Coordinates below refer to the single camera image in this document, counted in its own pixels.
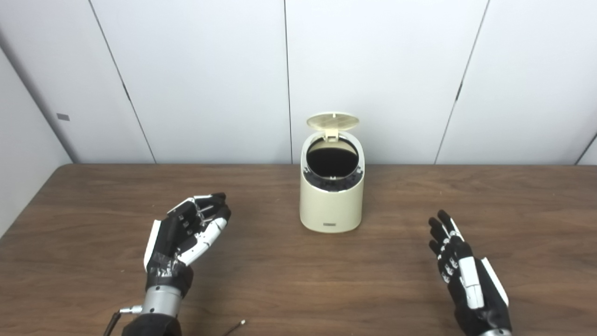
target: robot finger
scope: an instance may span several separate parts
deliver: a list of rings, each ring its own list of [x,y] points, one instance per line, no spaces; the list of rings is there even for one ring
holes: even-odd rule
[[[444,240],[450,238],[448,231],[446,231],[445,227],[435,218],[429,218],[429,226],[431,230],[431,236],[440,244],[444,244]]]
[[[441,246],[439,245],[439,243],[437,241],[430,240],[429,248],[431,248],[431,250],[433,251],[433,253],[435,253],[435,255],[438,257],[438,259],[441,258],[441,256],[440,256],[440,254],[442,253]]]
[[[226,228],[229,219],[230,209],[224,205],[201,232],[195,233],[180,246],[177,259],[187,266],[191,265],[210,248],[222,230]]]
[[[446,211],[440,210],[438,212],[438,218],[442,221],[442,223],[444,223],[444,226],[450,236],[459,236],[462,240],[464,240],[464,238],[462,238],[462,234],[460,234],[458,226],[456,226],[456,223],[454,222],[454,219],[452,219],[452,217]]]
[[[222,206],[226,205],[226,194],[216,193],[205,196],[195,196],[198,211],[204,218],[215,215]]]
[[[195,221],[196,216],[197,207],[195,206],[195,202],[192,201],[192,198],[188,198],[168,212],[168,217],[183,224],[184,227],[188,227],[192,224]]]

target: trash can opening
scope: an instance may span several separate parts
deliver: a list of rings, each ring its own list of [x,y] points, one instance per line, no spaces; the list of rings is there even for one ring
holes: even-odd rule
[[[309,169],[322,178],[344,178],[352,174],[359,164],[356,148],[347,139],[328,142],[323,138],[314,141],[307,151]]]

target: trash can lid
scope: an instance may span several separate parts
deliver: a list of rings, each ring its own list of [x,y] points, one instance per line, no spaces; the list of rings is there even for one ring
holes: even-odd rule
[[[318,131],[345,131],[356,127],[359,118],[345,112],[323,112],[307,119],[307,125]]]

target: wooden table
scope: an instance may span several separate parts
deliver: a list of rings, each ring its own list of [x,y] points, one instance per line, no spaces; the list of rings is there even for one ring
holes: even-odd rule
[[[143,300],[151,223],[225,191],[230,224],[193,265],[185,336],[461,335],[428,250],[444,208],[510,296],[517,336],[597,333],[597,169],[368,166],[361,226],[299,221],[299,168],[69,165],[0,240],[0,335],[101,335]],[[124,316],[119,335],[132,316]]]

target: cream trash can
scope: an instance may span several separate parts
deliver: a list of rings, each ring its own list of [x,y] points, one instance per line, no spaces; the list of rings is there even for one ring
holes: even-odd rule
[[[305,140],[301,151],[300,219],[313,231],[339,233],[361,223],[365,157],[357,138],[341,132],[358,123],[342,112],[307,120],[319,132]]]

